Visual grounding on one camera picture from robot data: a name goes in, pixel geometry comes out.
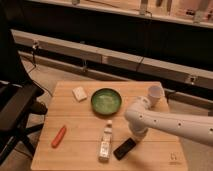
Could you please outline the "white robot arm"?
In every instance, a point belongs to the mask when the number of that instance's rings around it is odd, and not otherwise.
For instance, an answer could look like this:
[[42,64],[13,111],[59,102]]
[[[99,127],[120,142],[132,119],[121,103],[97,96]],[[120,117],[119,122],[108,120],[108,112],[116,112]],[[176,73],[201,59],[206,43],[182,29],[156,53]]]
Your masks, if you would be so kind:
[[163,113],[150,110],[150,101],[137,97],[124,113],[129,129],[143,137],[149,128],[213,146],[213,117]]

